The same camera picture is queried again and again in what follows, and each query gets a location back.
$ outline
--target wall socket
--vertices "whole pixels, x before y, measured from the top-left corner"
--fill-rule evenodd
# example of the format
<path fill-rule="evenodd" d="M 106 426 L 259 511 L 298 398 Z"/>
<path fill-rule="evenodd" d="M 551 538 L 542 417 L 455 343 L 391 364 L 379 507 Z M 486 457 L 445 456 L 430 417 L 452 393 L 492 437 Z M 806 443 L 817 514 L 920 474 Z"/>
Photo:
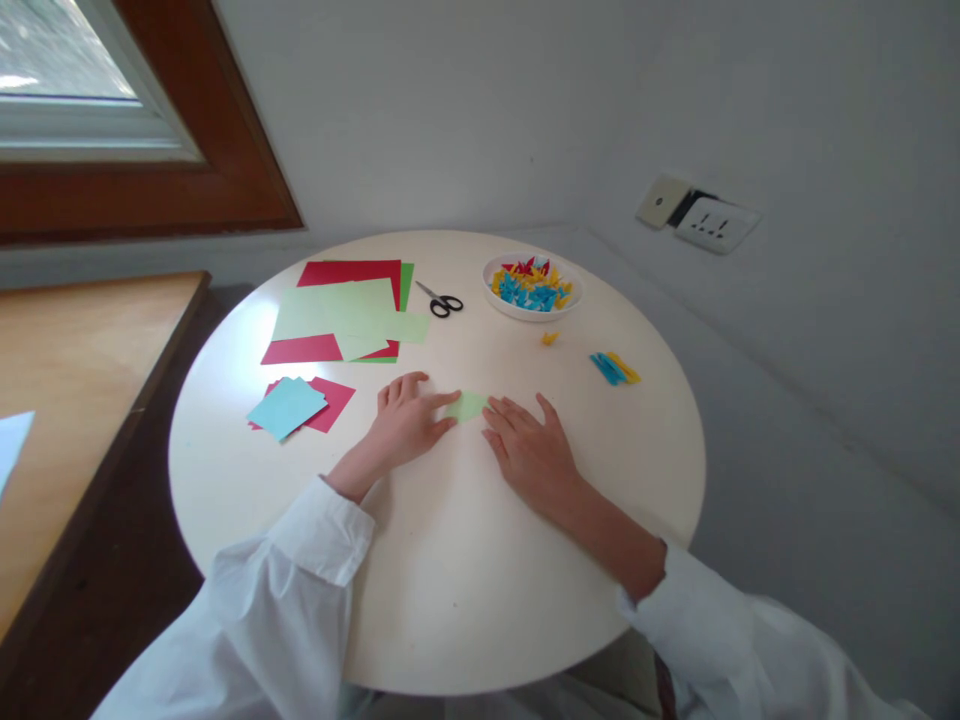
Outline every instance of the wall socket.
<path fill-rule="evenodd" d="M 675 234 L 717 255 L 726 255 L 743 242 L 761 217 L 753 210 L 700 198 L 683 216 Z"/>

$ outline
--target white sleeve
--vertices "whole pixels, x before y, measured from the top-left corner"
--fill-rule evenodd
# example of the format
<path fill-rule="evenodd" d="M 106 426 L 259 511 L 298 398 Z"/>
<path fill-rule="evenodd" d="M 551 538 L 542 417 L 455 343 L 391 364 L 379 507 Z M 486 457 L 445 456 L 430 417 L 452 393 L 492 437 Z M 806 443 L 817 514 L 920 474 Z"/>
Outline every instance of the white sleeve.
<path fill-rule="evenodd" d="M 827 635 L 777 603 L 744 595 L 669 546 L 666 578 L 620 610 L 660 655 L 695 706 L 717 718 L 925 717 L 878 698 Z"/>
<path fill-rule="evenodd" d="M 190 607 L 93 718 L 334 718 L 350 582 L 373 525 L 315 480 L 266 536 L 217 555 Z"/>

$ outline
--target blue paper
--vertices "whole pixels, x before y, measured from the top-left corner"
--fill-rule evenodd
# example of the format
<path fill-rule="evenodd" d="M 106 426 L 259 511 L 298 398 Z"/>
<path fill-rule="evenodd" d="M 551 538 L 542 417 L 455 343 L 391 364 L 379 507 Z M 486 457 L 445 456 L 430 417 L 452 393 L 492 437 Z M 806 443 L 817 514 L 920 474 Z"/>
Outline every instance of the blue paper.
<path fill-rule="evenodd" d="M 600 353 L 596 355 L 591 355 L 590 359 L 593 360 L 593 364 L 597 366 L 597 369 L 603 373 L 603 376 L 607 379 L 607 382 L 611 385 L 616 385 L 618 382 L 617 376 L 610 372 L 607 366 L 600 360 Z"/>
<path fill-rule="evenodd" d="M 303 425 L 327 406 L 322 392 L 317 392 L 302 378 L 283 378 L 257 405 L 247 420 L 256 423 L 277 441 Z"/>
<path fill-rule="evenodd" d="M 21 413 L 0 420 L 0 497 L 7 486 L 10 473 L 13 472 L 23 443 L 33 424 L 33 412 Z"/>
<path fill-rule="evenodd" d="M 600 356 L 600 362 L 607 366 L 607 368 L 616 375 L 621 381 L 627 382 L 627 374 L 617 365 L 613 360 L 608 358 L 604 353 L 597 353 Z"/>

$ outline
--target cuff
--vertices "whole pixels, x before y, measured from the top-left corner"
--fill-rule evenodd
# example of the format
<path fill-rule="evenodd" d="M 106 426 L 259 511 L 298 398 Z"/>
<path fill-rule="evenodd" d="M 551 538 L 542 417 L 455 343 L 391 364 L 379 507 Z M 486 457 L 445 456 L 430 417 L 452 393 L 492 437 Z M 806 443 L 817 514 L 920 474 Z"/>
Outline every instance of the cuff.
<path fill-rule="evenodd" d="M 620 588 L 618 606 L 667 667 L 688 682 L 736 675 L 753 654 L 747 598 L 688 552 L 667 544 L 666 577 L 634 605 Z"/>
<path fill-rule="evenodd" d="M 307 572 L 345 587 L 363 562 L 373 518 L 322 478 L 307 486 L 267 537 Z"/>

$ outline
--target electrical outlet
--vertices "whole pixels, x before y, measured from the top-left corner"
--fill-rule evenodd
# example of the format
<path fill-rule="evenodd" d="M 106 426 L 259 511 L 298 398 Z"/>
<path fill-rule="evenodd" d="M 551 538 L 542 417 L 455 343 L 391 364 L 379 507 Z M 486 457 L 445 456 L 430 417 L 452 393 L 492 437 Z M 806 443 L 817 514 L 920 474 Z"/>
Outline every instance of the electrical outlet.
<path fill-rule="evenodd" d="M 690 192 L 690 187 L 688 182 L 661 175 L 647 191 L 647 196 L 637 210 L 637 220 L 643 220 L 650 227 L 659 230 L 667 224 L 673 211 L 683 202 Z"/>
<path fill-rule="evenodd" d="M 676 235 L 717 255 L 726 255 L 743 242 L 761 217 L 753 210 L 700 198 L 683 216 Z"/>

